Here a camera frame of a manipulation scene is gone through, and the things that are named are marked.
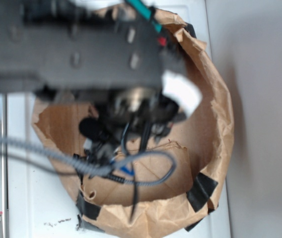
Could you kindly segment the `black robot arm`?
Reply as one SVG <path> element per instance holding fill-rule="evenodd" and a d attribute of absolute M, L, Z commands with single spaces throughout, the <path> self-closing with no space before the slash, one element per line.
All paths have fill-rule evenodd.
<path fill-rule="evenodd" d="M 190 117 L 202 100 L 159 22 L 164 12 L 128 0 L 105 16 L 68 0 L 0 0 L 0 93 L 49 103 L 93 102 L 107 128 Z"/>

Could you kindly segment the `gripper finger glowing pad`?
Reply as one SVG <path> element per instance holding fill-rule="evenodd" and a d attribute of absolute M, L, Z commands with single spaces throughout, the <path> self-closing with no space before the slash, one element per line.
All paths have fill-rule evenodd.
<path fill-rule="evenodd" d="M 161 81 L 162 95 L 176 102 L 185 116 L 191 116 L 202 101 L 200 89 L 186 76 L 170 70 L 164 71 Z"/>

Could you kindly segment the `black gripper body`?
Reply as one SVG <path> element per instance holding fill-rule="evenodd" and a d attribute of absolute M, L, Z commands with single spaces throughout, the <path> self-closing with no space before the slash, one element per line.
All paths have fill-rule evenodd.
<path fill-rule="evenodd" d="M 135 172 L 135 156 L 128 151 L 130 139 L 141 140 L 137 156 L 144 155 L 151 137 L 160 141 L 166 137 L 173 124 L 186 119 L 181 103 L 174 96 L 152 89 L 117 91 L 109 95 L 107 103 L 98 103 L 98 116 L 83 118 L 78 130 L 89 142 L 82 158 L 83 174 L 111 174 L 119 170 Z"/>

